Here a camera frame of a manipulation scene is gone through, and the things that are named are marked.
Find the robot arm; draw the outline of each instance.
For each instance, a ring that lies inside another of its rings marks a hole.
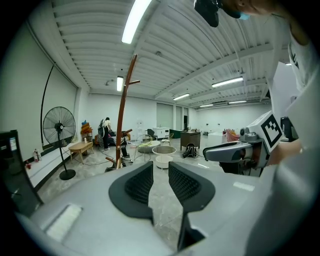
[[[203,156],[207,161],[238,163],[238,172],[250,168],[264,168],[270,153],[283,136],[272,111],[269,111],[240,131],[239,141],[207,147]]]

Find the fan base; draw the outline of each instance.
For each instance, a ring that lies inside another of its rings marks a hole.
[[[60,173],[59,177],[63,181],[67,181],[72,179],[76,175],[76,171],[69,169],[69,170],[64,170],[63,172]]]

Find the white chair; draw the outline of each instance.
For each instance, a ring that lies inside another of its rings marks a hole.
[[[173,138],[174,133],[170,133],[169,135],[165,136],[162,140],[161,140],[161,146],[163,146],[165,143],[169,143],[169,146],[171,146],[170,144],[170,140]]]

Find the wooden bench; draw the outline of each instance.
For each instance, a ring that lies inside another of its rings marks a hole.
[[[86,152],[88,149],[92,150],[92,153],[94,154],[94,148],[93,148],[94,143],[92,141],[84,143],[84,142],[79,142],[71,147],[69,147],[70,150],[70,159],[72,163],[72,153],[79,153],[80,158],[82,163],[84,163],[84,159],[82,158],[82,153]]]

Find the black cable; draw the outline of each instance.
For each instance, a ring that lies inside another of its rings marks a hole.
[[[76,160],[78,163],[83,164],[83,165],[86,165],[86,166],[97,166],[97,165],[101,165],[101,164],[105,164],[105,163],[112,163],[112,162],[110,162],[110,161],[105,161],[105,162],[100,162],[100,163],[87,164],[87,163],[84,163],[84,162],[80,162],[80,161],[78,161],[78,160],[75,159],[75,158],[74,158],[74,160]]]
[[[107,155],[106,153],[104,153],[104,151],[101,151],[100,149],[98,149],[100,151],[101,154],[104,154],[105,156],[107,156],[108,158],[112,158],[114,159],[113,157],[111,157],[110,155]]]
[[[49,73],[49,76],[46,80],[46,83],[45,83],[45,87],[44,87],[44,92],[43,92],[43,95],[42,95],[42,103],[41,103],[41,111],[40,111],[40,131],[41,131],[41,143],[42,143],[42,147],[44,146],[44,136],[42,134],[42,112],[43,112],[43,108],[44,108],[44,101],[45,101],[45,95],[46,95],[46,90],[47,90],[47,86],[48,86],[48,82],[49,82],[49,78],[51,76],[51,72],[52,70],[54,69],[54,66],[56,65],[56,63],[53,63],[52,65],[52,68],[50,70],[50,73]]]

